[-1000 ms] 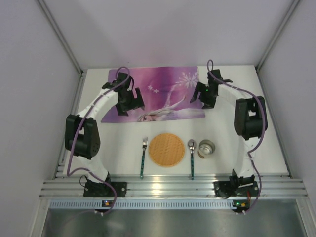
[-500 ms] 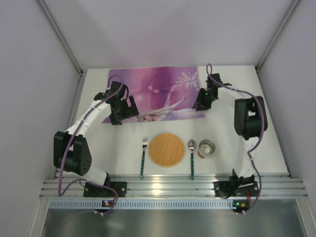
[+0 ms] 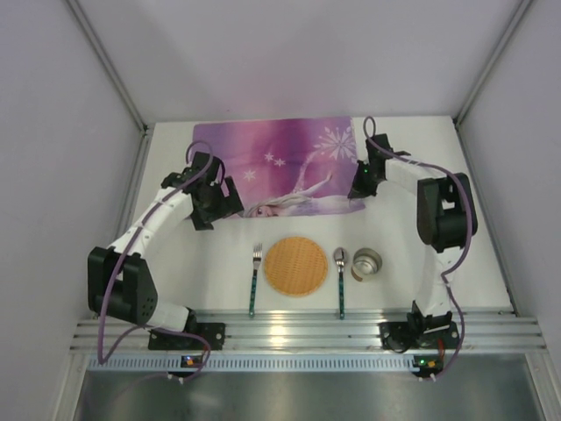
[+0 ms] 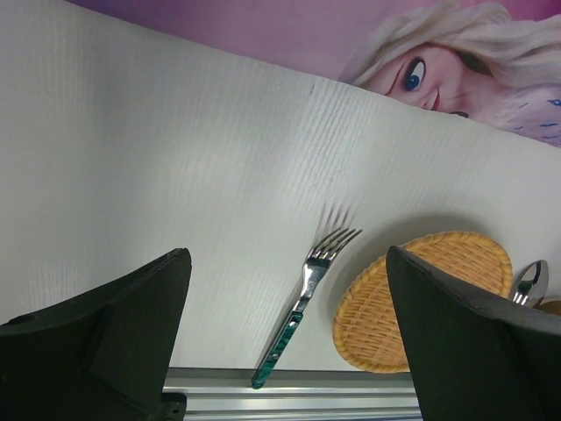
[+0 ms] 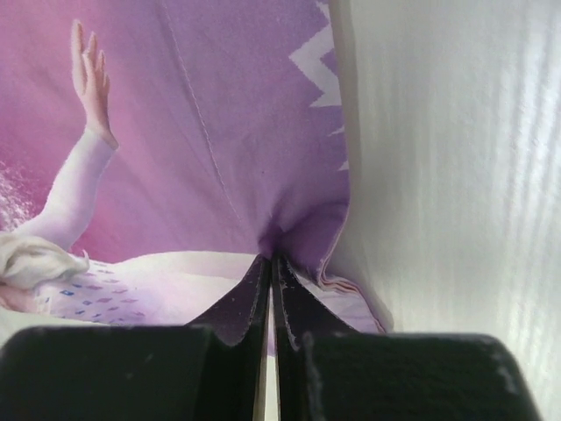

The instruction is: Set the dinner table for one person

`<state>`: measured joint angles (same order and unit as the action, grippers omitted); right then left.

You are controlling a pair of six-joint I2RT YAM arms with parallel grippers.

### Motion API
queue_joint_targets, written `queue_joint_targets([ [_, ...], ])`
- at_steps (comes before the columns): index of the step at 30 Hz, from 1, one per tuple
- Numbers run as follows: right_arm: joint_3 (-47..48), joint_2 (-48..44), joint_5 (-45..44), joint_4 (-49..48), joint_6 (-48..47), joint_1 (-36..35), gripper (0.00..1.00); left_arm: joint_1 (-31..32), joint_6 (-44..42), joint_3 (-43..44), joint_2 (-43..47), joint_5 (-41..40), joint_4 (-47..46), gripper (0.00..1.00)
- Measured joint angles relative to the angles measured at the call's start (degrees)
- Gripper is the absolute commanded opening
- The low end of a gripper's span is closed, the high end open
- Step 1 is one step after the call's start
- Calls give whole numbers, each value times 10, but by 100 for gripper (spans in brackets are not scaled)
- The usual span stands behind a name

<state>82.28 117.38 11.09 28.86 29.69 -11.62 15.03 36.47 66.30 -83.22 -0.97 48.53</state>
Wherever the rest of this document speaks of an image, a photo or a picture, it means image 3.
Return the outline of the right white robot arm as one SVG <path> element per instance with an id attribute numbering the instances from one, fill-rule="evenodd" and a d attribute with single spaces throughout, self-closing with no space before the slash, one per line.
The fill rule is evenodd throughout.
<path id="1" fill-rule="evenodd" d="M 407 323 L 415 340 L 427 340 L 452 327 L 447 275 L 463 263 L 478 229 L 469 177 L 394 151 L 386 134 L 368 136 L 366 151 L 368 159 L 358 162 L 350 199 L 376 196 L 383 182 L 402 187 L 416 199 L 416 230 L 425 258 Z"/>

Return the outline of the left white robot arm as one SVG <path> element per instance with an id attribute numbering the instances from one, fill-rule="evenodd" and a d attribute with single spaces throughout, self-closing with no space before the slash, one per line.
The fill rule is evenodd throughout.
<path id="1" fill-rule="evenodd" d="M 103 315 L 135 325 L 185 332 L 194 312 L 159 297 L 148 258 L 188 219 L 197 231 L 208 231 L 219 219 L 244 210 L 224 162 L 197 151 L 182 172 L 169 174 L 137 221 L 106 247 L 88 256 L 88 305 Z"/>

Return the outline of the purple printed placemat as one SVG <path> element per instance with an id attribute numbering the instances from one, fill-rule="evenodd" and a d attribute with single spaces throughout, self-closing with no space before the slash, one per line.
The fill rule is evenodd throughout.
<path id="1" fill-rule="evenodd" d="M 362 211 L 348 197 L 358 166 L 350 117 L 198 124 L 235 183 L 244 218 L 343 215 Z"/>

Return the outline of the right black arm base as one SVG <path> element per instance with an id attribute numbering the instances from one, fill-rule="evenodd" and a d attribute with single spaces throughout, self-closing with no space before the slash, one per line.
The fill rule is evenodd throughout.
<path id="1" fill-rule="evenodd" d="M 382 349 L 395 353 L 437 350 L 440 345 L 451 350 L 459 344 L 459 332 L 454 322 L 445 330 L 430 333 L 413 332 L 407 322 L 384 322 L 379 324 L 379 329 Z"/>

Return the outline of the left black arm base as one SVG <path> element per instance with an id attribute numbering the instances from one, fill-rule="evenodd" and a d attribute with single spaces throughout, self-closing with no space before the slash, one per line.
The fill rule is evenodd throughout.
<path id="1" fill-rule="evenodd" d="M 225 329 L 224 323 L 198 323 L 192 332 L 152 329 L 147 347 L 151 351 L 220 351 Z"/>

